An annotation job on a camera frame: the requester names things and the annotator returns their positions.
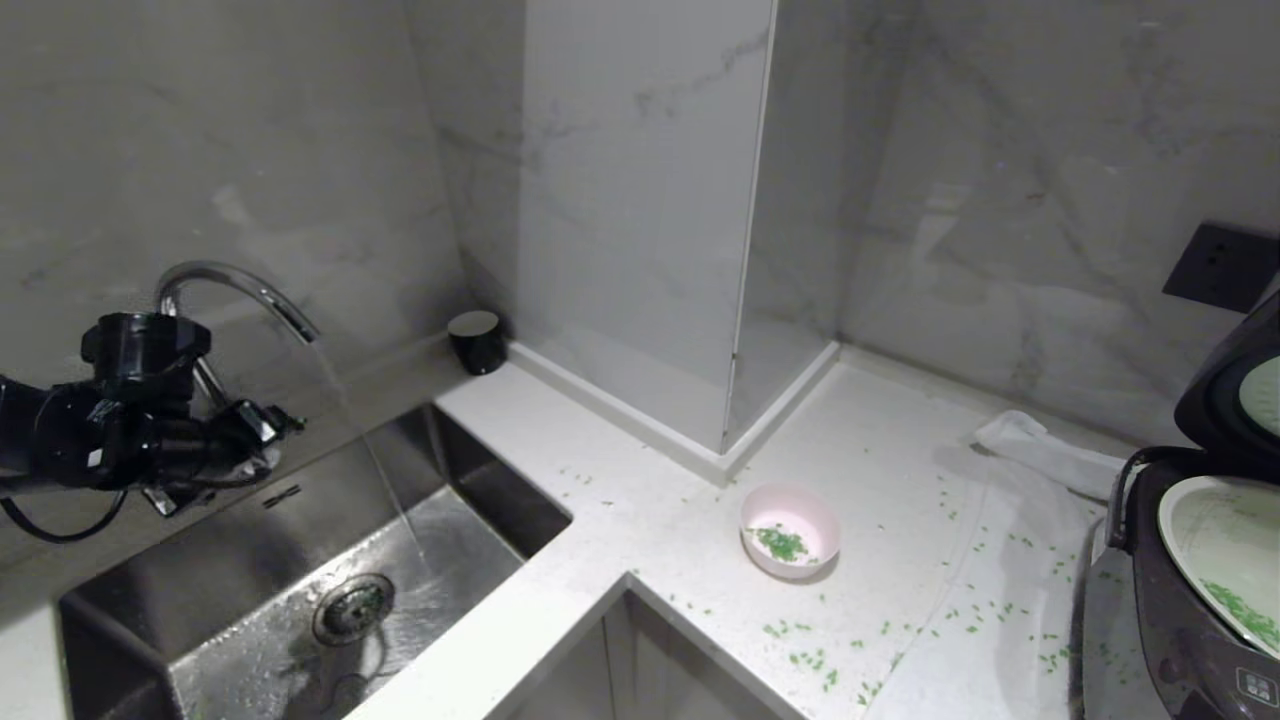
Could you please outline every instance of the black wall socket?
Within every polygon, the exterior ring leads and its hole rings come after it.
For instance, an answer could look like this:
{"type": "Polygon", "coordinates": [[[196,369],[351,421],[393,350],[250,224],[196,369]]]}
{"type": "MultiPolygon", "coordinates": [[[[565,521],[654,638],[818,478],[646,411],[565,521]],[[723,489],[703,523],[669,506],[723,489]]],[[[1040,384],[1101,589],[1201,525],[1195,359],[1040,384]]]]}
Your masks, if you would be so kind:
{"type": "Polygon", "coordinates": [[[1280,241],[1203,223],[1165,283],[1165,295],[1248,313],[1280,270],[1280,241]]]}

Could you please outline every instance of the black cup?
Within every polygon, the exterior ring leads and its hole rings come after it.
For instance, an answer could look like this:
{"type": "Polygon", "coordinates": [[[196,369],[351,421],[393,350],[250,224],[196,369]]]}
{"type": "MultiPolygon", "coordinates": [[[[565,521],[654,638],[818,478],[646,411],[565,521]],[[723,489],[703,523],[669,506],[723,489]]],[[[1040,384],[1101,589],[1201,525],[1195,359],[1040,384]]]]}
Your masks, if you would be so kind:
{"type": "Polygon", "coordinates": [[[449,342],[462,368],[472,375],[488,375],[507,361],[502,320],[493,313],[472,310],[449,320],[449,342]]]}

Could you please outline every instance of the black cable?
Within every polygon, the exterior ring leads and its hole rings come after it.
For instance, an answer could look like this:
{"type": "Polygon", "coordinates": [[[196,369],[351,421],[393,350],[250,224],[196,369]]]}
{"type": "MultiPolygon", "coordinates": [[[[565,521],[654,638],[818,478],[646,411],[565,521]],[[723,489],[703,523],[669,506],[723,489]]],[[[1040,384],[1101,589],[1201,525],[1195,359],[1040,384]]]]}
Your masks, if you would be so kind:
{"type": "Polygon", "coordinates": [[[78,533],[70,533],[67,536],[59,536],[38,528],[35,523],[32,523],[27,518],[26,514],[23,514],[23,511],[18,507],[18,503],[15,503],[13,498],[5,497],[0,500],[0,509],[3,509],[4,514],[8,515],[10,520],[13,520],[14,525],[18,525],[18,528],[20,528],[28,536],[55,544],[67,544],[67,543],[79,542],[84,538],[96,536],[97,533],[102,532],[104,528],[110,525],[111,520],[115,520],[115,516],[120,514],[120,507],[124,506],[125,495],[128,495],[128,491],[123,489],[115,493],[115,500],[111,501],[111,507],[106,510],[106,515],[102,515],[101,520],[93,523],[92,525],[78,533]]]}

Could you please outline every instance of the water stream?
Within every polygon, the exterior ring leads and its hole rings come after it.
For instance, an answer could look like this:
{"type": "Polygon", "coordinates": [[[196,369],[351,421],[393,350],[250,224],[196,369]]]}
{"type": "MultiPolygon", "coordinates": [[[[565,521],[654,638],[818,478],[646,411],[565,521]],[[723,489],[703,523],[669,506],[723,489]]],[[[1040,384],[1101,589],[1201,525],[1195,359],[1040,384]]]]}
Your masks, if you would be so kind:
{"type": "Polygon", "coordinates": [[[324,375],[321,379],[324,380],[329,391],[333,393],[334,402],[337,402],[338,405],[337,416],[342,423],[347,425],[349,434],[353,434],[360,441],[361,447],[365,448],[365,454],[369,456],[369,461],[372,462],[374,470],[378,473],[378,477],[383,482],[383,489],[387,491],[387,497],[390,498],[392,506],[396,509],[396,516],[403,525],[404,532],[408,533],[408,537],[413,541],[413,546],[417,548],[419,559],[425,564],[426,553],[422,550],[422,543],[419,539],[417,533],[413,532],[413,525],[408,520],[408,514],[404,511],[404,505],[401,502],[399,496],[396,493],[396,488],[392,486],[390,479],[387,477],[387,471],[383,469],[383,464],[379,462],[378,454],[374,452],[374,447],[369,443],[369,438],[366,437],[365,429],[361,428],[360,423],[356,420],[356,414],[351,404],[351,395],[347,392],[346,383],[343,383],[342,378],[338,375],[337,368],[333,366],[333,361],[329,360],[328,355],[325,355],[324,347],[321,347],[323,342],[324,341],[315,341],[308,347],[312,351],[312,357],[316,361],[316,366],[320,368],[320,372],[324,375]]]}

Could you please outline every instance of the rice cooker lid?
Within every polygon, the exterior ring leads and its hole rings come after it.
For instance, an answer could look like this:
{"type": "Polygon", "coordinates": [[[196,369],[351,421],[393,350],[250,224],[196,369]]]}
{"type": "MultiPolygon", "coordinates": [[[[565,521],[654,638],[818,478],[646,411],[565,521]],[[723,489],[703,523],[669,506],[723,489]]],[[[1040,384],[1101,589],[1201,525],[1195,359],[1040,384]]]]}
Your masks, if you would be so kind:
{"type": "Polygon", "coordinates": [[[1201,365],[1174,421],[1212,457],[1280,484],[1280,291],[1201,365]]]}

